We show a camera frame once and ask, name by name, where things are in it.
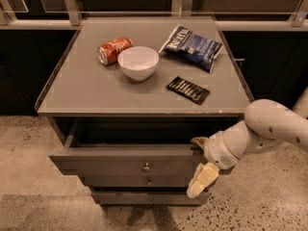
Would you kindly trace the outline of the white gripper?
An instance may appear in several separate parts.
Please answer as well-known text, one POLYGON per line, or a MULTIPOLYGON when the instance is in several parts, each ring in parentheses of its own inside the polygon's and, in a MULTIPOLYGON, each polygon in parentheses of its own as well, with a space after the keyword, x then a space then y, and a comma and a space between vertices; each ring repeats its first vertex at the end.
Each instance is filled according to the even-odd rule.
POLYGON ((192 144, 204 150, 204 157, 210 163, 205 165, 199 164, 196 168, 187 188, 187 196, 189 198, 196 198, 214 183, 219 177, 220 169, 229 169, 239 162, 227 148, 222 135, 223 132, 219 131, 209 139, 207 137, 191 139, 192 144))

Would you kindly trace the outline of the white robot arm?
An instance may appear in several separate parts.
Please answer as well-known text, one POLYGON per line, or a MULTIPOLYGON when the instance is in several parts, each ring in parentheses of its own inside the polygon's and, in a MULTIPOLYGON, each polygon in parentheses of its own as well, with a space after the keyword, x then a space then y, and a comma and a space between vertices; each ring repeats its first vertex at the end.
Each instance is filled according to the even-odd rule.
POLYGON ((282 141, 308 151, 308 90, 291 109, 259 99, 246 107, 244 119, 235 125, 209 138, 193 138, 192 143, 203 149, 207 163, 196 168, 187 196, 199 196, 217 180, 222 169, 233 167, 242 156, 268 151, 282 141))

